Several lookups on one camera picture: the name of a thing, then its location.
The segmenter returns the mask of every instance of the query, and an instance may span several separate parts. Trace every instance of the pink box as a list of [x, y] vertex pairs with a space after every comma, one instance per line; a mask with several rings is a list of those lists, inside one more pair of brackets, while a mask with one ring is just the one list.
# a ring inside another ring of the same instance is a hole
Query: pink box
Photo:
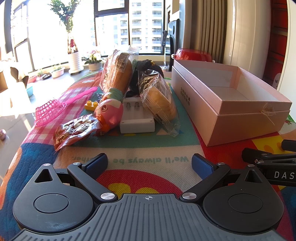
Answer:
[[207, 146], [279, 131], [292, 102], [248, 71], [175, 60], [171, 85]]

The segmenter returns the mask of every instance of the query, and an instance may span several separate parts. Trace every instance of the pink toy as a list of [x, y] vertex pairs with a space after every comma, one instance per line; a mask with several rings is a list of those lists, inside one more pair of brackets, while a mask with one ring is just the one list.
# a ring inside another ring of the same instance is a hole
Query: pink toy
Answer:
[[35, 126], [43, 126], [57, 118], [68, 104], [80, 99], [84, 95], [88, 95], [97, 91], [98, 87], [92, 87], [89, 90], [76, 95], [75, 97], [67, 100], [66, 102], [59, 102], [56, 99], [48, 101], [46, 104], [36, 108]]
[[94, 116], [102, 124], [101, 135], [116, 127], [122, 118], [123, 105], [119, 100], [107, 99], [95, 109]]

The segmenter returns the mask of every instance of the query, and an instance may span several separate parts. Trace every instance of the white battery charger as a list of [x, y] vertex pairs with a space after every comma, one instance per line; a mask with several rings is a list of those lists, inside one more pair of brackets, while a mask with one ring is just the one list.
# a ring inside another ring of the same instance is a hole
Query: white battery charger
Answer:
[[119, 126], [122, 134], [155, 131], [154, 118], [143, 108], [139, 97], [123, 99], [123, 115]]

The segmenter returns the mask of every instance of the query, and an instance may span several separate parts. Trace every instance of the play mat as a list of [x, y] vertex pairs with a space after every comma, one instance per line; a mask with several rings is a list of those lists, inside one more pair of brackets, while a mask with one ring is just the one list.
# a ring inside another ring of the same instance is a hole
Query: play mat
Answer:
[[[65, 91], [60, 100], [98, 86], [101, 72], [89, 74]], [[108, 169], [98, 182], [122, 193], [176, 193], [177, 196], [201, 179], [191, 168], [191, 157], [200, 153], [213, 163], [225, 162], [232, 168], [243, 168], [241, 159], [245, 147], [257, 148], [274, 154], [288, 153], [281, 149], [283, 139], [296, 140], [296, 124], [286, 121], [279, 133], [240, 142], [206, 147], [191, 123], [176, 95], [173, 97], [179, 111], [181, 129], [177, 137], [169, 136], [156, 123], [154, 133], [121, 134], [119, 128], [102, 137], [90, 136], [55, 152], [52, 136], [55, 129], [81, 115], [91, 113], [84, 109], [87, 100], [96, 101], [98, 89], [92, 95], [66, 107], [64, 112], [47, 126], [34, 127], [18, 149], [0, 187], [0, 241], [8, 241], [19, 227], [12, 213], [14, 200], [44, 163], [54, 168], [66, 168], [73, 162], [85, 163], [99, 153], [106, 153]], [[287, 240], [296, 240], [296, 188], [274, 186], [285, 207], [284, 216], [277, 231]]]

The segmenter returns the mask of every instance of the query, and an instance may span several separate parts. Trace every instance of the pink handle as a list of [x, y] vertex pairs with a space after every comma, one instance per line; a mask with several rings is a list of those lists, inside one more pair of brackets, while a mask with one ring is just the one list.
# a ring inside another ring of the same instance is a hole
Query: pink handle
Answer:
[[98, 87], [92, 87], [90, 88], [89, 90], [86, 90], [78, 95], [76, 95], [75, 97], [71, 98], [71, 99], [68, 99], [65, 104], [68, 105], [68, 104], [72, 104], [74, 101], [80, 99], [82, 96], [85, 96], [85, 95], [88, 95], [90, 93], [93, 93], [95, 92], [96, 90], [98, 89]]

